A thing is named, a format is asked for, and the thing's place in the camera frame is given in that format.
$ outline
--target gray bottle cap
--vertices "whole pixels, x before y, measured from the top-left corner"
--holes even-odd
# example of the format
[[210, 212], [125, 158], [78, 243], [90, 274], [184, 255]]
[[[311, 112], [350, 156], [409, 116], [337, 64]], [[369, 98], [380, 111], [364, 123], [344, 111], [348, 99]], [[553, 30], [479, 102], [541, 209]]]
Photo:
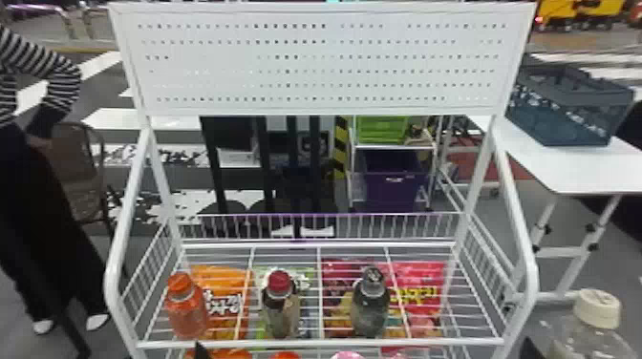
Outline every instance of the gray bottle cap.
[[375, 267], [369, 266], [361, 276], [361, 292], [369, 298], [377, 298], [386, 291], [383, 273]]

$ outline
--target white bottle cap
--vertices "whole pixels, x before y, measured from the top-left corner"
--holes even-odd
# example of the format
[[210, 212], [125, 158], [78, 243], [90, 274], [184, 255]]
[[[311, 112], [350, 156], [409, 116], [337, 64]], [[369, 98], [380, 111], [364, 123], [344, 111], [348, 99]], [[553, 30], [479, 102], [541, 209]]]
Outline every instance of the white bottle cap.
[[575, 301], [573, 313], [582, 322], [601, 329], [620, 326], [620, 301], [599, 289], [582, 289]]

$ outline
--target plastic bottle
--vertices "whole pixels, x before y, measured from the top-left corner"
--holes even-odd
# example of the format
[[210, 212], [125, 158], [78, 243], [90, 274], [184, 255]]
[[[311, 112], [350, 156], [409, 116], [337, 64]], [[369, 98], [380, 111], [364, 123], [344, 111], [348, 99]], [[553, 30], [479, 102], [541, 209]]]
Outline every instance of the plastic bottle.
[[614, 331], [620, 324], [620, 301], [605, 291], [582, 289], [573, 315], [549, 328], [546, 359], [636, 359], [631, 347]]
[[184, 272], [173, 274], [167, 283], [165, 309], [174, 333], [183, 340], [198, 338], [207, 330], [203, 290]]
[[274, 339], [295, 338], [301, 305], [289, 274], [283, 270], [270, 273], [261, 299], [269, 334]]
[[361, 280], [354, 286], [350, 319], [357, 336], [375, 338], [383, 334], [388, 319], [390, 292], [383, 274], [374, 267], [367, 267]]

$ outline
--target white sneaker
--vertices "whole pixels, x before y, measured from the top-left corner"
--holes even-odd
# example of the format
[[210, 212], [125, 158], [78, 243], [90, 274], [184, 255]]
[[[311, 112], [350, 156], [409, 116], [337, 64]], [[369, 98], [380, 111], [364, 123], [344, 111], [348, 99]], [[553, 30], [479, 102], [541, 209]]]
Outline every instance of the white sneaker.
[[100, 327], [104, 326], [107, 321], [109, 321], [109, 314], [96, 314], [87, 318], [87, 331], [98, 330]]
[[51, 319], [37, 321], [33, 323], [33, 331], [38, 335], [44, 335], [54, 329], [54, 324], [54, 321]]

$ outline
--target perforated metal panel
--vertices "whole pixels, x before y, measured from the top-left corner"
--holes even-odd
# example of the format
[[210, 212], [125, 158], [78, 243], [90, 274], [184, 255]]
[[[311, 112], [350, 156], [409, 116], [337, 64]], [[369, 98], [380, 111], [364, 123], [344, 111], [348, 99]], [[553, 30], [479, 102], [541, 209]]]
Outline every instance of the perforated metal panel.
[[110, 8], [149, 114], [490, 115], [507, 98], [534, 6]]

